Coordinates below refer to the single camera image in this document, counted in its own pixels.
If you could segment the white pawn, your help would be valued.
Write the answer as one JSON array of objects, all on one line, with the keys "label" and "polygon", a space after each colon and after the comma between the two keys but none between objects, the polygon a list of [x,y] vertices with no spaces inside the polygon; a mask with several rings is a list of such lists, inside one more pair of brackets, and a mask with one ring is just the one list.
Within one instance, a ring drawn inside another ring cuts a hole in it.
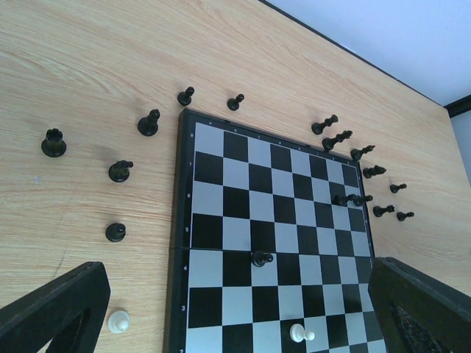
[{"label": "white pawn", "polygon": [[311,341],[316,337],[314,332],[305,329],[301,324],[293,324],[289,330],[289,334],[290,338],[296,343],[301,343],[304,340]]},{"label": "white pawn", "polygon": [[113,334],[125,332],[130,326],[130,316],[128,312],[124,310],[115,311],[110,315],[107,326]]}]

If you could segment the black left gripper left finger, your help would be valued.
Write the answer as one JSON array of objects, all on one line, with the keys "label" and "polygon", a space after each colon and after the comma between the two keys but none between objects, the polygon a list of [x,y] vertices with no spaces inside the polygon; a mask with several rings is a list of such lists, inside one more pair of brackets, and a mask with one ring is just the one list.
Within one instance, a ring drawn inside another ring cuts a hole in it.
[{"label": "black left gripper left finger", "polygon": [[110,301],[101,262],[86,262],[1,308],[1,351],[93,352]]}]

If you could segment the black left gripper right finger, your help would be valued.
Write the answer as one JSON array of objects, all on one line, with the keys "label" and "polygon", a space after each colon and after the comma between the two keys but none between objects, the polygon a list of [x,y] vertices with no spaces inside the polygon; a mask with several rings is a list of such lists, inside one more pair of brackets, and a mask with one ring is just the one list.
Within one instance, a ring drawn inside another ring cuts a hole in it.
[{"label": "black left gripper right finger", "polygon": [[393,257],[368,286],[388,352],[469,352],[470,297]]}]

